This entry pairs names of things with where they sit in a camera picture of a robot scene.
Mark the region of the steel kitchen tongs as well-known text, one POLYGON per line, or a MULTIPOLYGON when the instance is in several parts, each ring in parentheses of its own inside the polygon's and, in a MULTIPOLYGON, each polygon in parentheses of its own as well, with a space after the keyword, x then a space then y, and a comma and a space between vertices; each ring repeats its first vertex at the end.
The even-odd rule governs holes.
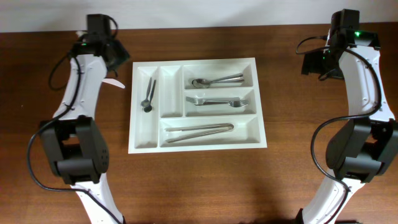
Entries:
POLYGON ((220 124, 206 124, 199 126, 185 126, 185 127, 174 127, 165 128, 166 132, 191 132, 191 134, 182 135, 176 138, 166 140, 167 143, 174 143, 184 141, 193 138, 200 138, 203 136, 209 136, 213 134, 223 133, 234 129, 234 125, 231 123, 220 123, 220 124))

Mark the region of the steel fork pointing down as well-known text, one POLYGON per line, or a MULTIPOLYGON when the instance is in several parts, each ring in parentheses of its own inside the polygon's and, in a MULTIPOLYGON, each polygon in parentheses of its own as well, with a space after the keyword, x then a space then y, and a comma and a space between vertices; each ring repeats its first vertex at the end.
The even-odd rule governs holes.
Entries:
POLYGON ((249 104, 249 100, 205 100, 202 105, 229 105, 233 108, 239 108, 243 106, 247 106, 249 104))

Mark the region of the pink plastic knife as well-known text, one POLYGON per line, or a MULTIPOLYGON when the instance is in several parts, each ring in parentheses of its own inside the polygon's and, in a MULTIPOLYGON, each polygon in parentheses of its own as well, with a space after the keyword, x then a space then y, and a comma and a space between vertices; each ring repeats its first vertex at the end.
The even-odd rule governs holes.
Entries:
POLYGON ((126 87, 123 83, 121 83, 119 80, 114 79, 114 78, 104 78, 102 82, 110 84, 110 85, 114 85, 114 86, 116 86, 118 88, 122 88, 122 89, 125 89, 125 87, 126 87))

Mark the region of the steel fork pointing up-left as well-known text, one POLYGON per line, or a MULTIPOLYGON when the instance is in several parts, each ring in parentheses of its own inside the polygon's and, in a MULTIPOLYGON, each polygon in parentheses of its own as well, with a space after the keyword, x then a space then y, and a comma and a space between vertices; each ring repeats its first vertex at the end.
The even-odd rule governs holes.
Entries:
POLYGON ((193 103, 194 105, 203 106, 202 103, 205 100, 234 100, 234 99, 193 98, 193 97, 186 96, 185 100, 189 103, 193 103))

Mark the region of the large steel spoon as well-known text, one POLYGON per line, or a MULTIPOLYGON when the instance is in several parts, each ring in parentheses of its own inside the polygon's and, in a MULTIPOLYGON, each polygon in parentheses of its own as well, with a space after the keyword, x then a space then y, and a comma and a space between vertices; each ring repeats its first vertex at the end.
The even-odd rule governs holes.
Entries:
POLYGON ((208 80, 205 78, 196 78, 192 80, 192 86, 195 88, 209 88, 212 84, 217 83, 241 83, 244 81, 244 75, 238 73, 227 77, 218 78, 215 80, 208 80))
POLYGON ((219 80, 206 80, 206 79, 194 79, 192 81, 192 85, 195 88, 209 88, 211 84, 217 84, 217 83, 236 83, 236 82, 243 82, 244 78, 238 77, 238 78, 225 78, 225 79, 219 79, 219 80))

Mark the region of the small steel teaspoon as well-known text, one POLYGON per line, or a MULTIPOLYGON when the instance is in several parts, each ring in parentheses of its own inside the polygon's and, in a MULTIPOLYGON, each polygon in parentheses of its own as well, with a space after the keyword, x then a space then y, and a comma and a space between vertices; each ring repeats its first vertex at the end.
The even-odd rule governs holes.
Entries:
POLYGON ((149 79, 149 83, 148 83, 147 91, 146 91, 146 98, 141 102, 141 106, 143 108, 145 108, 149 104, 149 94, 151 91, 151 86, 152 86, 152 77, 150 77, 150 79, 149 79))
POLYGON ((152 109, 153 109, 153 107, 152 107, 152 100, 153 100, 153 98, 154 98, 156 83, 157 83, 157 80, 154 80, 154 81, 152 82, 151 91, 150 91, 150 94, 149 94, 149 104, 144 108, 144 112, 145 112, 145 113, 149 113, 149 112, 151 112, 152 109))

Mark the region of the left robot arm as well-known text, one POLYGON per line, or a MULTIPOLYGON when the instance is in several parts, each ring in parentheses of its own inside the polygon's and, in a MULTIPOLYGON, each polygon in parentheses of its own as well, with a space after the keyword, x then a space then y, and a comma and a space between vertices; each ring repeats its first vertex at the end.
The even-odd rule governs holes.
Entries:
POLYGON ((129 59, 117 40, 115 20, 104 14, 89 14, 87 30, 66 54, 70 76, 60 106, 49 121, 42 121, 37 135, 50 169, 75 192, 92 223, 125 223, 111 195, 106 172, 109 149, 95 123, 102 83, 118 85, 110 71, 129 59))

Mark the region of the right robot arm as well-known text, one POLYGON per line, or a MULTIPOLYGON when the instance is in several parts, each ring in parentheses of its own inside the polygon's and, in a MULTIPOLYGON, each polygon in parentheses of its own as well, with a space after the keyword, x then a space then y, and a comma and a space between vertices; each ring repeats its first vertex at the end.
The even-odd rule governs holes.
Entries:
POLYGON ((331 17, 321 38, 325 46, 302 52, 301 73, 319 80, 343 80, 349 114, 332 118, 314 131, 310 153, 325 176, 312 201, 298 211, 294 223, 336 223, 349 199, 375 176, 383 175, 397 155, 397 121, 384 94, 375 32, 359 28, 359 11, 342 9, 331 17), (327 169, 315 155, 315 140, 327 125, 345 121, 326 147, 327 169))

